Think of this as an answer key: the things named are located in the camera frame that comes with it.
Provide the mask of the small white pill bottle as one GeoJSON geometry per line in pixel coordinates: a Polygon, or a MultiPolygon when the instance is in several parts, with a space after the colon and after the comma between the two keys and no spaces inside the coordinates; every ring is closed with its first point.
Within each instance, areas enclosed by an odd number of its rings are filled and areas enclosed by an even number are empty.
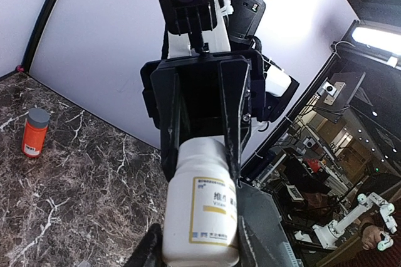
{"type": "Polygon", "coordinates": [[[167,266],[235,266],[236,186],[225,147],[214,138],[184,142],[169,182],[162,239],[167,266]]]}

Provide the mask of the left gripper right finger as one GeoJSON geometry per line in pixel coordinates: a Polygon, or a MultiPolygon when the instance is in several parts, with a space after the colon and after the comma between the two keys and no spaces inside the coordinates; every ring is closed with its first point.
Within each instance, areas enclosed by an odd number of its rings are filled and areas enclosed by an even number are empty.
{"type": "Polygon", "coordinates": [[[257,222],[249,225],[243,216],[238,217],[238,266],[282,266],[279,248],[281,231],[277,222],[257,222]]]}

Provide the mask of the orange pill bottle grey cap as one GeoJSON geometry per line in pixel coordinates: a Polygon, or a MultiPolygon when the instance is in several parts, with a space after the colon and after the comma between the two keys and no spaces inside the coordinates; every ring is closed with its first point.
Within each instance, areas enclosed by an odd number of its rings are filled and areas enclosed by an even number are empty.
{"type": "Polygon", "coordinates": [[[50,115],[42,108],[31,108],[26,117],[21,150],[24,155],[35,158],[41,155],[50,115]]]}

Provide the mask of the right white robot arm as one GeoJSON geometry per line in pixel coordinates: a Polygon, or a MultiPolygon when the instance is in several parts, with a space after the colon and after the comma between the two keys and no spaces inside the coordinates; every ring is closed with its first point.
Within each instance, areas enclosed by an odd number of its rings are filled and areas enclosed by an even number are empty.
{"type": "Polygon", "coordinates": [[[252,120],[271,123],[299,84],[261,53],[255,32],[263,0],[159,0],[165,19],[162,57],[140,76],[148,115],[160,132],[165,178],[189,140],[221,136],[233,180],[252,120]]]}

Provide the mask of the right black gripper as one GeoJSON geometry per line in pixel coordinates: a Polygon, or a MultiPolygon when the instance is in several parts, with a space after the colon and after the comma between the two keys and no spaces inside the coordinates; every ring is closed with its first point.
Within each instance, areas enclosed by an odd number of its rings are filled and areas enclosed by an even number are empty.
{"type": "Polygon", "coordinates": [[[175,175],[182,139],[224,135],[229,173],[240,187],[243,145],[250,114],[266,121],[263,56],[256,50],[213,53],[146,63],[140,70],[143,99],[160,131],[162,170],[175,175]]]}

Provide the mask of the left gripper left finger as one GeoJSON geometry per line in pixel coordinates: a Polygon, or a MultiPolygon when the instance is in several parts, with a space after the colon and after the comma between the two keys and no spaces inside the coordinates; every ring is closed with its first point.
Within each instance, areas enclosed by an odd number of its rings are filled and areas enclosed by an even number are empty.
{"type": "Polygon", "coordinates": [[[162,228],[152,224],[141,239],[124,267],[161,267],[162,261],[162,228]]]}

